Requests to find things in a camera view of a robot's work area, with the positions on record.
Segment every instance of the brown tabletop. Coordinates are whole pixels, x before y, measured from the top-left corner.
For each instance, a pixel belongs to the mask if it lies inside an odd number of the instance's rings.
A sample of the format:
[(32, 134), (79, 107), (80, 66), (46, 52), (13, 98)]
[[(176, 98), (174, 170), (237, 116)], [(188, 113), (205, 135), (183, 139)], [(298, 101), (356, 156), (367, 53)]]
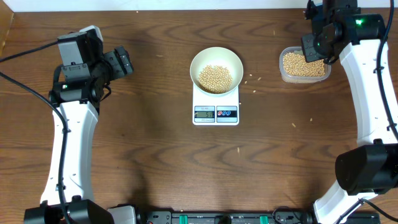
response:
[[(113, 94), (101, 103), (93, 140), (91, 176), (102, 207), (307, 208), (335, 181), (336, 156), (356, 148), (356, 118), (339, 62), (324, 82), (282, 81), (281, 51), (299, 46), (300, 37), (311, 32), (302, 11), (17, 13), (3, 56), (92, 24), (101, 28), (105, 52), (118, 45), (129, 51), (135, 72), (112, 82)], [(389, 39), (395, 86), (397, 23)], [(212, 46), (229, 48), (243, 61), (248, 82), (239, 87), (241, 120), (235, 127), (192, 124), (190, 63)], [(61, 62), (58, 48), (51, 47), (4, 62), (0, 71), (47, 96)], [(39, 206), (52, 143), (51, 109), (1, 80), (0, 222), (21, 223), (26, 208)], [(398, 216), (397, 193), (391, 190), (374, 202)]]

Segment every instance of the clear plastic container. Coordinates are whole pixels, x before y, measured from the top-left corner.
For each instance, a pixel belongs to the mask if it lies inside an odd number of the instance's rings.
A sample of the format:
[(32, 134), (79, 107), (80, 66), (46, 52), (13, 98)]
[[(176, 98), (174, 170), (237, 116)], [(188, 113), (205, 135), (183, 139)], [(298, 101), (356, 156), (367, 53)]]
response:
[(330, 65), (324, 65), (325, 67), (325, 75), (321, 77), (303, 77), (298, 75), (289, 75), (284, 69), (284, 55), (291, 52), (301, 51), (301, 47), (288, 47), (279, 56), (279, 69), (280, 73), (282, 74), (282, 79), (285, 82), (289, 83), (316, 83), (322, 80), (325, 80), (329, 77), (331, 72)]

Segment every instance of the green connector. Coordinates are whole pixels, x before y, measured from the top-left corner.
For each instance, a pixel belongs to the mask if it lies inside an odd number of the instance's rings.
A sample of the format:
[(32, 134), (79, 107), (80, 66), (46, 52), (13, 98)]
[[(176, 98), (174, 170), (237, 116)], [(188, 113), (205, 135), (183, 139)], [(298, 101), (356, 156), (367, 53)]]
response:
[(188, 216), (180, 215), (180, 224), (188, 224)]
[(260, 224), (268, 224), (268, 217), (267, 216), (260, 216)]

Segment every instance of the green light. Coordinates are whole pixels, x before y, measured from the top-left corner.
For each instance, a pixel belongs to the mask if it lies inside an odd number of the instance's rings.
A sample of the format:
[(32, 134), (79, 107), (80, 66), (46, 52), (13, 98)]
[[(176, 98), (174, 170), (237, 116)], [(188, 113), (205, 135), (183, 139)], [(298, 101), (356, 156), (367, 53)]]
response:
[(362, 25), (363, 20), (362, 19), (357, 19), (357, 20), (355, 20), (355, 23), (360, 26), (360, 25)]

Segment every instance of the white bowl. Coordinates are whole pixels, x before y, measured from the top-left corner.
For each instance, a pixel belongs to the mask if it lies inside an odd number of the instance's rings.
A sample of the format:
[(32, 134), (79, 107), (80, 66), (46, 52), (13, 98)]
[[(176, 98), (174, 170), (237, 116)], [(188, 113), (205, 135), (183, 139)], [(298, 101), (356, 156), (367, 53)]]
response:
[[(201, 89), (201, 85), (199, 84), (199, 74), (207, 65), (222, 66), (229, 70), (232, 76), (232, 84), (226, 93), (208, 93)], [(195, 84), (195, 86), (197, 86), (197, 88), (202, 92), (210, 96), (225, 96), (237, 88), (241, 83), (243, 78), (243, 64), (241, 59), (239, 59), (234, 52), (223, 47), (210, 47), (202, 50), (195, 56), (191, 63), (190, 73), (193, 84)]]

